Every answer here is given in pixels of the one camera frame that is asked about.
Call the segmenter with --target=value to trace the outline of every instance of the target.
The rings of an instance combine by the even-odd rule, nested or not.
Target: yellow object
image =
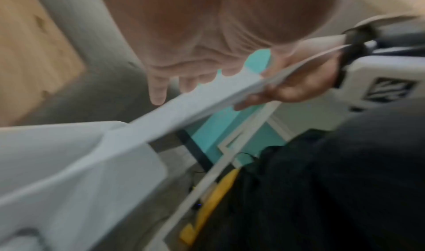
[[[187,245],[192,245],[195,242],[198,233],[205,225],[211,213],[233,186],[238,173],[239,169],[233,169],[220,181],[220,183],[218,183],[211,196],[202,205],[201,209],[199,209],[195,227],[193,227],[192,224],[187,224],[180,232],[180,240],[185,242]]]

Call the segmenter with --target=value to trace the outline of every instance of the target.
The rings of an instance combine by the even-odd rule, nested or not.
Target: wooden floor
[[[83,71],[38,0],[0,0],[0,126],[13,125]]]

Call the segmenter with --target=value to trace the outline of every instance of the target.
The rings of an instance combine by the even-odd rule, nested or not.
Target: hand
[[[345,35],[335,35],[308,39],[301,42],[295,51],[288,55],[272,50],[272,65],[262,72],[263,77],[271,77],[283,68],[314,56],[320,52],[341,46],[345,42]],[[335,83],[339,53],[329,54],[314,60],[312,65],[290,75],[278,86],[267,86],[263,93],[250,95],[244,102],[235,106],[235,110],[265,104],[273,100],[293,103],[317,97]]]
[[[231,76],[262,48],[292,51],[321,26],[341,0],[104,0],[143,64],[153,104],[169,80],[182,92]]]

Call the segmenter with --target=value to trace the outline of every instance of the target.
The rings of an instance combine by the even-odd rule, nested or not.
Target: teal wall
[[[269,50],[259,50],[248,58],[245,66],[254,73],[260,73],[267,67],[269,59]],[[247,108],[241,112],[226,108],[209,117],[202,125],[194,124],[187,127],[186,131],[207,157],[215,163],[223,155],[217,145],[259,108],[261,106]],[[268,124],[264,124],[248,142],[243,152],[258,155],[267,146],[283,145],[284,143],[283,139]],[[238,159],[243,164],[251,161],[251,158],[244,154],[240,154]]]

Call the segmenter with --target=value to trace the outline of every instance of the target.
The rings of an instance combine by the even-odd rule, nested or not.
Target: black label
[[[409,95],[416,84],[417,81],[379,77],[369,88],[363,100],[378,103],[397,101]]]

